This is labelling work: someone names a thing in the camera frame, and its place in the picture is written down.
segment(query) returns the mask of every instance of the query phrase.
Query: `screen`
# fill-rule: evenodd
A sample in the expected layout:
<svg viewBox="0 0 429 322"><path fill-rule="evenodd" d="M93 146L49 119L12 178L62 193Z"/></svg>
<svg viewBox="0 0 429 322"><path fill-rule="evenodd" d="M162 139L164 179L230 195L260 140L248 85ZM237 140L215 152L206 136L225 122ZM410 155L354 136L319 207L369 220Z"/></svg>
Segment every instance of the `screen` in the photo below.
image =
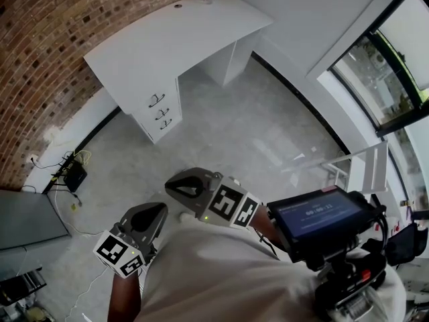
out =
<svg viewBox="0 0 429 322"><path fill-rule="evenodd" d="M290 230L299 237L353 216L361 209L339 192L332 192L287 207L278 213Z"/></svg>

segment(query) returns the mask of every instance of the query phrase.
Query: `white desk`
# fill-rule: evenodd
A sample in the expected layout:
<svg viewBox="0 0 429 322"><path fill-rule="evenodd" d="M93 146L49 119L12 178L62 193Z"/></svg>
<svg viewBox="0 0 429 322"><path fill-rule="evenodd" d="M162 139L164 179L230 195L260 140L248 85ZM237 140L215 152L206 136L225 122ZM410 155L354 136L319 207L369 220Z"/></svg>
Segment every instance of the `white desk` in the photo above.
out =
<svg viewBox="0 0 429 322"><path fill-rule="evenodd" d="M243 72L259 30L272 22L241 0L181 0L135 21L84 58L155 143L182 120L177 77L199 64L227 84Z"/></svg>

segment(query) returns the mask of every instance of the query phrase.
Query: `concrete floor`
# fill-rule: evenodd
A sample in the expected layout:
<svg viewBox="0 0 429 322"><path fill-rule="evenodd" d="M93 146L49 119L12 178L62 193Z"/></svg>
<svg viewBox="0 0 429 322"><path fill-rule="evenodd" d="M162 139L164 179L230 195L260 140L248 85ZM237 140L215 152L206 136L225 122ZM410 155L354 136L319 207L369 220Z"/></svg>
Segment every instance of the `concrete floor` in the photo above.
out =
<svg viewBox="0 0 429 322"><path fill-rule="evenodd" d="M282 172L303 162L335 158L339 147L305 106L256 61L251 59L245 72L225 88L197 68L184 73L179 83L183 122L156 145L123 113L88 144L86 149L92 152L88 176L77 191L83 206L72 211L73 197L63 192L57 196L63 218L78 230L110 229L130 207L164 201L170 214L157 246L186 210L166 196L164 183L193 166L234 176L263 202L326 185L322 170ZM98 237L70 232L70 247L42 270L48 285L38 293L39 302L59 321L105 269L92 253ZM97 279L67 321L84 321L83 313L92 322L106 321L112 278L108 270Z"/></svg>

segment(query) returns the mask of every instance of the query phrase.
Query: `drawer handle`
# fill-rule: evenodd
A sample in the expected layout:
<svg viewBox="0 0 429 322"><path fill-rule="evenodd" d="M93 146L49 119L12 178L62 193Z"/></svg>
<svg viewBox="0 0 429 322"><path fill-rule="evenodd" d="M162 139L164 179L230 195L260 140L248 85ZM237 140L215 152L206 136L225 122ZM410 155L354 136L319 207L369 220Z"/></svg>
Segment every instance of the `drawer handle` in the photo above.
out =
<svg viewBox="0 0 429 322"><path fill-rule="evenodd" d="M168 121L168 123L167 123L167 121L164 121L164 126L163 126L163 127L160 127L160 129L161 129L161 130L163 130L163 129L165 129L166 127L168 127L168 124L170 124L170 123L172 122L172 120L173 120L173 119L171 119L171 118L170 118L170 120Z"/></svg>
<svg viewBox="0 0 429 322"><path fill-rule="evenodd" d="M158 117L158 118L155 118L155 120L157 121L157 120L160 120L162 117L164 117L167 113L168 113L168 111L169 111L170 109L166 109L166 111L164 112L164 111L162 111L161 109L160 110L158 110L159 112L161 112L162 113L162 116L161 117Z"/></svg>
<svg viewBox="0 0 429 322"><path fill-rule="evenodd" d="M156 98L156 103L149 105L149 108L154 107L156 104L158 104L166 95L163 94L160 98L158 98L158 96L156 94L152 95L152 97Z"/></svg>

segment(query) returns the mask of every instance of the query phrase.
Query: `person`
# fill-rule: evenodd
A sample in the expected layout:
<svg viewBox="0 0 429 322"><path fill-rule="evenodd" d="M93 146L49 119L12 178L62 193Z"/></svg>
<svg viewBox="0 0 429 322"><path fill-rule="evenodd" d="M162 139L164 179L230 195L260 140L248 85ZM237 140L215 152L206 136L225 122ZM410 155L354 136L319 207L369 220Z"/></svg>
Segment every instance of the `person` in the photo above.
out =
<svg viewBox="0 0 429 322"><path fill-rule="evenodd" d="M280 242L259 206L250 226ZM314 312L317 273L278 258L240 229L193 219L164 240L151 263L140 299L137 272L115 275L108 322L319 321ZM386 268L377 289L389 321L403 321L404 286ZM361 321L374 321L366 318Z"/></svg>

